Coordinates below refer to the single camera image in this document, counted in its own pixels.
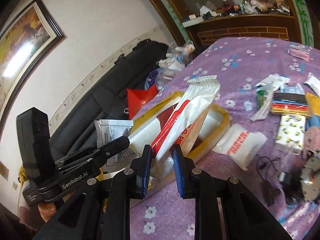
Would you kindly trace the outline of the person left hand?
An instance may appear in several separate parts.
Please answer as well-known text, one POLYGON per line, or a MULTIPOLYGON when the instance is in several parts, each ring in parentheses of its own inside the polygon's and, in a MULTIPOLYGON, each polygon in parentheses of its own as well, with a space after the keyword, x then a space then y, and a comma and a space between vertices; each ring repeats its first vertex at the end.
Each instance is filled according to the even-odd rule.
POLYGON ((38 210, 41 218, 47 223, 53 215, 56 214, 57 210, 64 205, 64 201, 61 199, 54 203, 40 203, 38 204, 38 210))

